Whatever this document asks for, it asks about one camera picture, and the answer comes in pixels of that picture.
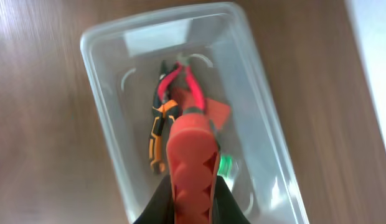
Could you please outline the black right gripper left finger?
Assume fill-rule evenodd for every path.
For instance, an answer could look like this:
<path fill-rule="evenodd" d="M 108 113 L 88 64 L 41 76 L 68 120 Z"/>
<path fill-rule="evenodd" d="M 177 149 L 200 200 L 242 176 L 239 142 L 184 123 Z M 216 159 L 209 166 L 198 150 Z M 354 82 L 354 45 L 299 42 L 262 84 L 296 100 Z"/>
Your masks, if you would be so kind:
<path fill-rule="evenodd" d="M 134 224 L 174 224 L 174 202 L 171 177 L 165 175 L 142 214 Z"/>

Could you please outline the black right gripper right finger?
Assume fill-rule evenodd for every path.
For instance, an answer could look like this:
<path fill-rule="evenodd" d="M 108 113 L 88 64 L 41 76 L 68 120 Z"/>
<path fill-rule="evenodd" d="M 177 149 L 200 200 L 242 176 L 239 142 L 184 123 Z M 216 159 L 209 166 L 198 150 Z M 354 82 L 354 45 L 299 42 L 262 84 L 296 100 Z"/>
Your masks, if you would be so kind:
<path fill-rule="evenodd" d="M 250 224 L 221 176 L 217 176 L 215 185 L 212 223 Z"/>

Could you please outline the clear box of coloured bits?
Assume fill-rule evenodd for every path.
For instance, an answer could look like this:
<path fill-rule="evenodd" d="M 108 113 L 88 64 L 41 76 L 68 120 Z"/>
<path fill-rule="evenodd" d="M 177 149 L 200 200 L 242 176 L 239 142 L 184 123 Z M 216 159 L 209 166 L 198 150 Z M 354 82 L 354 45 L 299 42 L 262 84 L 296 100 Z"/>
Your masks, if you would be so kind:
<path fill-rule="evenodd" d="M 221 154 L 217 175 L 221 176 L 232 192 L 240 172 L 239 160 L 230 154 Z"/>

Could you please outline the orange perforated plastic bar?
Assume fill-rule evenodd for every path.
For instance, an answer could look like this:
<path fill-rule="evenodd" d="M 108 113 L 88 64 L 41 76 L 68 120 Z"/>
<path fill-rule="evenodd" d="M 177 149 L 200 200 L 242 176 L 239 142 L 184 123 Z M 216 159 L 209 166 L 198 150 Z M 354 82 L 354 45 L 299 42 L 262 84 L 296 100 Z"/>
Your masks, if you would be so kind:
<path fill-rule="evenodd" d="M 199 113 L 177 118 L 166 144 L 175 222 L 212 223 L 219 146 L 209 119 Z"/>

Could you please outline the orange black long-nose pliers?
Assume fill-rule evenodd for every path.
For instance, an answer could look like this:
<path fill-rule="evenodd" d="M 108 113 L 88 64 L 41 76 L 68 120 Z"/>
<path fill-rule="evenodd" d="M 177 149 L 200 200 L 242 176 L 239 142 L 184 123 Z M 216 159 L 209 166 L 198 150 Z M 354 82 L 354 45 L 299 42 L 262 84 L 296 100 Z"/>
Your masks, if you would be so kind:
<path fill-rule="evenodd" d="M 179 105 L 171 98 L 170 85 L 181 71 L 178 64 L 168 69 L 166 61 L 161 62 L 159 81 L 153 95 L 153 125 L 149 135 L 149 165 L 153 173 L 159 175 L 166 170 L 162 159 L 162 131 L 166 122 L 171 126 L 179 117 Z"/>

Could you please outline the orange scraper with wooden handle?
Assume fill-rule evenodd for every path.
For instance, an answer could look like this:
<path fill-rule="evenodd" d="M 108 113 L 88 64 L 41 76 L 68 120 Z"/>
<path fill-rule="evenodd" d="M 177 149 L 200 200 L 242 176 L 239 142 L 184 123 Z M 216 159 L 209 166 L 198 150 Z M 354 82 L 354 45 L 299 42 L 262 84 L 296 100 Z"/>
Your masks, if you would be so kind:
<path fill-rule="evenodd" d="M 190 91 L 176 87 L 171 91 L 172 98 L 180 105 L 181 110 L 186 110 L 195 106 L 194 97 Z M 228 121 L 231 114 L 231 108 L 225 103 L 215 101 L 211 98 L 205 98 L 206 117 L 212 120 L 217 130 L 221 130 Z"/>

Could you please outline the red handled side cutters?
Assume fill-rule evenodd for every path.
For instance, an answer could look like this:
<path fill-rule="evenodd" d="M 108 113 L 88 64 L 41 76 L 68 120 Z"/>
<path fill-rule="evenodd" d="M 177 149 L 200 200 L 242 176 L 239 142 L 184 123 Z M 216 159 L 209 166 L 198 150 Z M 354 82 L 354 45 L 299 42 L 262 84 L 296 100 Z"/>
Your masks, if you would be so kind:
<path fill-rule="evenodd" d="M 161 101 L 164 100 L 168 86 L 177 78 L 178 74 L 184 70 L 186 74 L 186 83 L 194 98 L 195 107 L 204 112 L 206 107 L 204 94 L 199 82 L 196 80 L 195 75 L 192 72 L 188 56 L 183 56 L 181 53 L 177 54 L 175 66 L 176 68 L 170 74 L 165 75 L 159 82 L 158 89 L 156 90 L 159 99 Z"/>

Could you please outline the clear plastic storage container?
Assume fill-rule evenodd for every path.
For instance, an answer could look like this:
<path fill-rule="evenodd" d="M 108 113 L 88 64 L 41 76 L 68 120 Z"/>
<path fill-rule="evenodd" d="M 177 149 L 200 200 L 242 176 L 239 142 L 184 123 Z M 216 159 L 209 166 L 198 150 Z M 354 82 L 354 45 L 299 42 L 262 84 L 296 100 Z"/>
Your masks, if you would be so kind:
<path fill-rule="evenodd" d="M 161 62 L 188 56 L 206 97 L 231 108 L 217 130 L 239 160 L 232 194 L 251 223 L 307 223 L 271 91 L 245 14 L 231 2 L 145 12 L 88 29 L 80 50 L 128 221 L 162 175 L 149 166 L 151 105 Z"/>

